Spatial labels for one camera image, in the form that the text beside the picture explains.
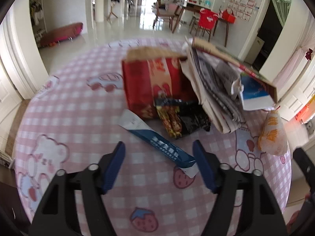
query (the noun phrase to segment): pink checkered tablecloth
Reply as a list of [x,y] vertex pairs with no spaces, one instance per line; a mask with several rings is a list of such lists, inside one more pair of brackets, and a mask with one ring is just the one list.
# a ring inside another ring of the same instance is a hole
[[[83,170],[123,141],[126,158],[114,188],[103,197],[117,235],[201,234],[216,195],[200,173],[182,181],[185,175],[172,161],[117,125],[127,108],[121,76],[126,51],[139,45],[180,51],[182,44],[166,39],[112,42],[78,56],[49,78],[30,102],[15,143],[18,190],[30,220],[57,170]],[[161,121],[147,123],[189,154],[199,139],[222,163],[246,172],[260,169],[283,211],[291,182],[290,153],[276,157],[257,150],[266,114],[244,112],[246,124],[231,134],[212,126],[210,132],[199,130],[180,140],[170,139]],[[82,234],[89,235],[80,192],[76,201]],[[241,203],[239,191],[228,235],[236,231]]]

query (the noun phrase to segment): cabinet handle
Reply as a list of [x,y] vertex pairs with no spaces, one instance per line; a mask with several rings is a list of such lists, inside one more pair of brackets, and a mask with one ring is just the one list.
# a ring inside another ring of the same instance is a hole
[[15,212],[14,212],[13,208],[11,208],[11,209],[12,209],[14,220],[15,220]]

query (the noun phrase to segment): curtain tie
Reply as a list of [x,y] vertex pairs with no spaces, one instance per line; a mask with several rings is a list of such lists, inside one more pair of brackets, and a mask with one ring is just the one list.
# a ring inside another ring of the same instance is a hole
[[309,52],[306,52],[306,58],[308,59],[308,60],[312,60],[312,53],[313,53],[313,50],[312,49],[309,49],[310,51]]

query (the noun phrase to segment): dark cabinet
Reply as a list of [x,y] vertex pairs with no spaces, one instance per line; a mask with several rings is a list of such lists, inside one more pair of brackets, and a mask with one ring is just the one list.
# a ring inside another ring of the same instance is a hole
[[19,198],[14,170],[0,165],[0,206],[22,232],[28,233],[31,225]]

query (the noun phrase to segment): person's hand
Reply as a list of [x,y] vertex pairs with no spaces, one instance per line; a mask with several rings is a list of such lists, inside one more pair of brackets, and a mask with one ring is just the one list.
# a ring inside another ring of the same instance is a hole
[[[311,194],[305,195],[305,199],[309,198],[310,196],[311,196]],[[300,210],[294,212],[293,215],[291,216],[291,219],[290,219],[290,221],[287,224],[287,232],[288,232],[288,234],[291,233],[291,227],[294,224],[294,222],[296,221],[297,216],[299,215],[299,213],[300,213]]]

